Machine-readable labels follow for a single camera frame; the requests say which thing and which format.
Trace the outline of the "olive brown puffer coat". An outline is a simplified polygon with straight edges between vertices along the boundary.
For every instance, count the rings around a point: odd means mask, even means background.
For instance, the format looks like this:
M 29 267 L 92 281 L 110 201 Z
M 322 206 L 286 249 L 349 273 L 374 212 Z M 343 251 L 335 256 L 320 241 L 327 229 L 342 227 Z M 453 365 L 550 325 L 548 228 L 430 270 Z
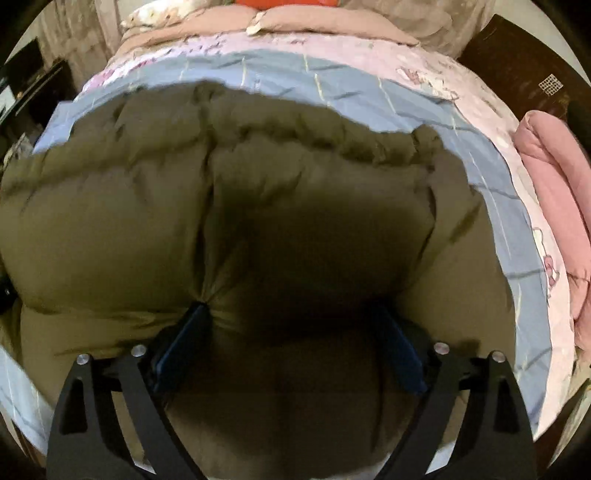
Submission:
M 212 82 L 119 95 L 10 163 L 1 260 L 50 404 L 79 354 L 115 357 L 207 306 L 164 398 L 218 479 L 383 460 L 417 404 L 407 338 L 516 352 L 486 202 L 434 129 L 378 133 Z

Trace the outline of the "pink folded blanket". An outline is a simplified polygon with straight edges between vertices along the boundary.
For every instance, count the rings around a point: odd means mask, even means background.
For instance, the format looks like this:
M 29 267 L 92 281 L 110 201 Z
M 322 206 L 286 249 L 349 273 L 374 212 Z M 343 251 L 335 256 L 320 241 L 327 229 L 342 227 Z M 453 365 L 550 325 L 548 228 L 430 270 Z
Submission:
M 590 354 L 590 163 L 567 124 L 539 110 L 513 135 L 563 257 L 575 344 Z

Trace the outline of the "pink floral quilt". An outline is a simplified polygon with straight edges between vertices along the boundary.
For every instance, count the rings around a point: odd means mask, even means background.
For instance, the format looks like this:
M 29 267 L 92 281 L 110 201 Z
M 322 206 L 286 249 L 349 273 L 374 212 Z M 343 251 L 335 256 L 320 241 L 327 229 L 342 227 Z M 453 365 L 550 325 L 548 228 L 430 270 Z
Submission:
M 83 86 L 95 107 L 139 87 L 214 79 L 330 107 L 377 131 L 427 124 L 486 200 L 516 308 L 515 373 L 535 434 L 566 401 L 575 342 L 558 245 L 517 152 L 515 115 L 473 72 L 420 47 L 311 33 L 190 37 L 114 56 Z

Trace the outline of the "dark tv desk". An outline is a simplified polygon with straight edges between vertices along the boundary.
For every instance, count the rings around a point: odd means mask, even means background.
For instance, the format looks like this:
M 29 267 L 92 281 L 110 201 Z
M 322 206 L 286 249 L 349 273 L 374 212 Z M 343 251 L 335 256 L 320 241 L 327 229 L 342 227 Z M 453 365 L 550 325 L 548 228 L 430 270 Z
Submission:
M 1 66 L 1 157 L 23 136 L 34 146 L 57 105 L 76 95 L 67 61 L 44 63 L 33 39 Z

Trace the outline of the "dark wooden nightstand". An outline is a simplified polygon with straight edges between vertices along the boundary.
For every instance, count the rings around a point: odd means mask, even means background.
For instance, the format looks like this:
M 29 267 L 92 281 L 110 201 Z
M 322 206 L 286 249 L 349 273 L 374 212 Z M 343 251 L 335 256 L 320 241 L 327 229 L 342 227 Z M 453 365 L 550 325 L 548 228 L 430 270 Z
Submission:
M 541 110 L 590 141 L 590 85 L 550 47 L 495 15 L 467 45 L 459 63 L 476 73 L 521 119 Z

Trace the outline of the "light blue plaid bedsheet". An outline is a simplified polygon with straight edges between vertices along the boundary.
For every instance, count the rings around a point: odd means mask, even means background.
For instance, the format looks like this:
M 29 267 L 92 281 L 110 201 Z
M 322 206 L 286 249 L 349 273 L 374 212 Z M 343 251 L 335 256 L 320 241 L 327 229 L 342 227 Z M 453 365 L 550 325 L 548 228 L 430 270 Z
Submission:
M 548 285 L 495 144 L 449 101 L 317 56 L 179 54 L 61 102 L 1 180 L 1 405 L 40 451 L 76 358 L 171 333 L 188 450 L 382 456 L 423 352 L 502 351 L 559 408 Z

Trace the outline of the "beige pink duvet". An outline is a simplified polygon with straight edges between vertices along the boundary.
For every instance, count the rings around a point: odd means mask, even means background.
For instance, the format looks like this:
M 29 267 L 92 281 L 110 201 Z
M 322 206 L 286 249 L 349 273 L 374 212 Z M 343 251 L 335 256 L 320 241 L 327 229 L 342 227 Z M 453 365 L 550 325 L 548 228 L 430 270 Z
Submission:
M 243 32 L 247 35 L 311 32 L 387 40 L 415 46 L 419 40 L 370 10 L 290 5 L 256 10 L 212 1 L 152 1 L 121 21 L 117 53 L 197 36 Z

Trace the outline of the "orange red pillow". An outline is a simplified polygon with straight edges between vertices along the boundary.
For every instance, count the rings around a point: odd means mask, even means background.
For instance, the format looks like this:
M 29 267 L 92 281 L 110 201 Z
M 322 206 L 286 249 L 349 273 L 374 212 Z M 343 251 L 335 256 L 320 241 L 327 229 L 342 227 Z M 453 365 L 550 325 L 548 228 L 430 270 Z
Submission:
M 339 7 L 339 0 L 235 0 L 235 4 L 255 8 L 256 10 L 267 10 L 290 5 Z

